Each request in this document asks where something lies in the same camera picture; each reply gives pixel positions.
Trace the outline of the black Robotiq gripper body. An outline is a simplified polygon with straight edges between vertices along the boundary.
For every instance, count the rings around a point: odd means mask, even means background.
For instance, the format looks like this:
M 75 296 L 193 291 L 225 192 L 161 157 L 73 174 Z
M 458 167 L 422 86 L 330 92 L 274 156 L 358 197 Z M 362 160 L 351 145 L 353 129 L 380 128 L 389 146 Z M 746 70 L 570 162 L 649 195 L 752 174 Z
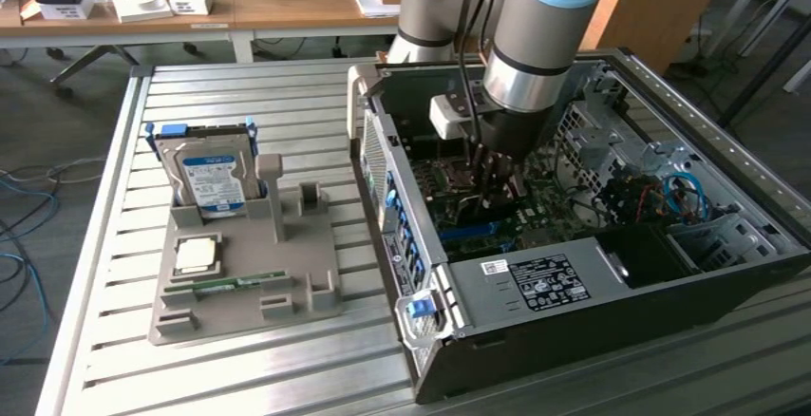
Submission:
M 480 143 L 513 161 L 524 161 L 540 145 L 552 112 L 552 106 L 528 113 L 512 109 L 485 112 L 478 116 Z

